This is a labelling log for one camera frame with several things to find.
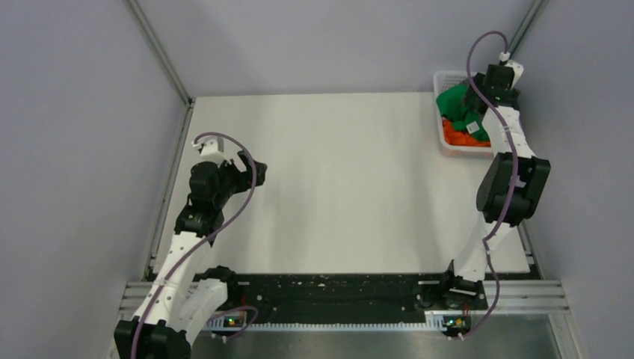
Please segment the green t-shirt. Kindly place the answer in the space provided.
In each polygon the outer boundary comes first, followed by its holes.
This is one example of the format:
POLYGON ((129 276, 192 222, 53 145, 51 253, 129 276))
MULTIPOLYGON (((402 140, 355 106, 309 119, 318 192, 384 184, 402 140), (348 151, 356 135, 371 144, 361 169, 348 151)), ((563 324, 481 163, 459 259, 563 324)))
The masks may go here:
POLYGON ((441 119, 446 118, 455 130, 467 132, 479 141, 490 142, 489 136, 482 126, 481 117, 477 114, 470 114, 463 105, 463 96, 466 90, 467 86, 461 82, 437 97, 436 104, 441 119))

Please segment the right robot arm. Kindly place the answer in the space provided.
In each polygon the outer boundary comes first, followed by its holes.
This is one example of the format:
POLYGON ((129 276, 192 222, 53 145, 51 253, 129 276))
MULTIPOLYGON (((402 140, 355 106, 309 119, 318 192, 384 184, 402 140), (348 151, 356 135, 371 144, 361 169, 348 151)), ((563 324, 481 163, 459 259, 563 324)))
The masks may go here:
POLYGON ((551 164, 530 148, 520 124, 520 92, 516 83, 523 66, 515 61, 491 64, 470 79, 464 97, 468 109, 479 115, 490 140, 493 160, 475 197, 479 213, 464 249, 446 271, 438 288, 440 302, 460 307, 468 298, 483 298, 482 282, 499 244, 538 206, 551 164))

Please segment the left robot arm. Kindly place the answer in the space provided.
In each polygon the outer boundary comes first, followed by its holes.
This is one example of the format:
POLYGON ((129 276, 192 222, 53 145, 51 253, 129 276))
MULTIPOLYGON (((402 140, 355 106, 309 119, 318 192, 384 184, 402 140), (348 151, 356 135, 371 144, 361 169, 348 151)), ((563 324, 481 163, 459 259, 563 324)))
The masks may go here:
POLYGON ((201 280, 195 290, 190 287, 217 235, 231 222, 223 214, 228 200, 242 192, 251 197, 265 182, 267 164, 244 150, 238 157, 245 171, 227 159, 191 168, 190 192, 175 220, 163 266, 132 318, 120 320, 114 330, 120 358, 189 358, 212 314, 237 305, 239 288, 218 276, 201 280))

